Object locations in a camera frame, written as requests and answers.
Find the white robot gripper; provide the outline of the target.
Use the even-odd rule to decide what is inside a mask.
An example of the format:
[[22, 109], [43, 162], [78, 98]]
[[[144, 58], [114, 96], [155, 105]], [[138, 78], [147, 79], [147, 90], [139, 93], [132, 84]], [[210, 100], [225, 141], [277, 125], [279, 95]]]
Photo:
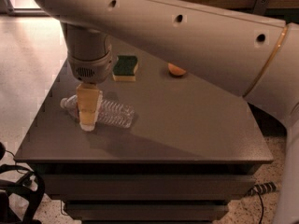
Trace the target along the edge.
[[84, 82], [76, 90], [79, 124], [83, 131], [91, 132], [103, 99], [103, 93], [95, 84], [104, 82], [111, 71], [112, 46], [105, 33], [66, 22], [62, 22], [61, 27], [72, 74]]

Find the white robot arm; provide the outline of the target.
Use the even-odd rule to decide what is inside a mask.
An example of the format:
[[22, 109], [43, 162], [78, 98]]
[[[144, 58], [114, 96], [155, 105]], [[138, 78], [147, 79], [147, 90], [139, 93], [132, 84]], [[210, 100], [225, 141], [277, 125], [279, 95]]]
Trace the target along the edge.
[[64, 31], [68, 61], [111, 67], [112, 35], [256, 105], [288, 131], [273, 224], [299, 218], [299, 28], [293, 23], [179, 0], [35, 0]]

